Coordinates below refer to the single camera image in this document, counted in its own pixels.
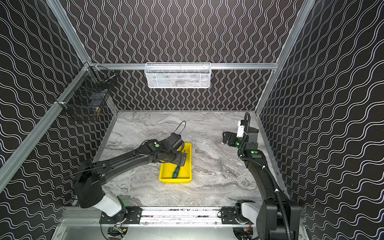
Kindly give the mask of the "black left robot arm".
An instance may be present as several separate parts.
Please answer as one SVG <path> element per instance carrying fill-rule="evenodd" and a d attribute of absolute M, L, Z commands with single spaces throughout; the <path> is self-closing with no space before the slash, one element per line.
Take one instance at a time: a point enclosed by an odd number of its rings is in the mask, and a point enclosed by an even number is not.
<path fill-rule="evenodd" d="M 103 186 L 114 178 L 137 167 L 151 164 L 174 164 L 183 167 L 187 154 L 181 135 L 171 133 L 164 140 L 144 141 L 138 148 L 120 156 L 98 162 L 86 160 L 74 174 L 74 190 L 83 209 L 96 208 L 108 217 L 123 213 L 125 207 L 118 197 L 107 193 Z"/>

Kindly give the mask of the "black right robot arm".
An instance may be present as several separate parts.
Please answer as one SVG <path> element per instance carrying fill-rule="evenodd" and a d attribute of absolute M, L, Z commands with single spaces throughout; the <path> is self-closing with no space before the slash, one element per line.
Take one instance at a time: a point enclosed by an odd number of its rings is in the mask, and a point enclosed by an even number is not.
<path fill-rule="evenodd" d="M 254 177 L 263 199 L 260 208 L 253 201 L 238 200 L 236 220 L 256 227 L 254 232 L 260 240 L 297 240 L 301 209 L 284 193 L 269 169 L 265 154 L 258 149 L 258 132 L 250 128 L 242 137 L 223 132 L 223 143 L 237 148 L 238 157 Z"/>

